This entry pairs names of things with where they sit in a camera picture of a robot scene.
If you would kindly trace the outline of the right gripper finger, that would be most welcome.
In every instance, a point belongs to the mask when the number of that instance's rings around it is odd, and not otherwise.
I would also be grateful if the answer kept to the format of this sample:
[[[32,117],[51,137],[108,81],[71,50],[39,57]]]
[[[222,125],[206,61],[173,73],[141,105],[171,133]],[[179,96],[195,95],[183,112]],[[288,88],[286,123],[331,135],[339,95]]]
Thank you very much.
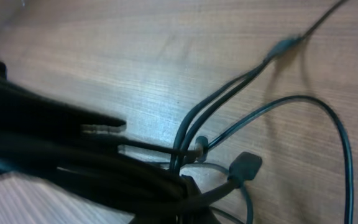
[[[195,196],[201,194],[194,179],[188,175],[182,175],[186,181],[188,196]],[[209,207],[196,210],[195,212],[185,213],[174,217],[139,217],[135,216],[129,224],[220,224]]]

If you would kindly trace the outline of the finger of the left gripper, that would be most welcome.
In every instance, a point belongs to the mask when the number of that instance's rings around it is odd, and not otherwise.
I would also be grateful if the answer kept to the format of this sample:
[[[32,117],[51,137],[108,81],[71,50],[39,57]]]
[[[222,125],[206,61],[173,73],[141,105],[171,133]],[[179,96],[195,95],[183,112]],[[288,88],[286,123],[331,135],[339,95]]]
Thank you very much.
[[[7,79],[0,61],[0,131],[46,138],[77,138],[83,126],[120,128],[123,119],[53,100]]]

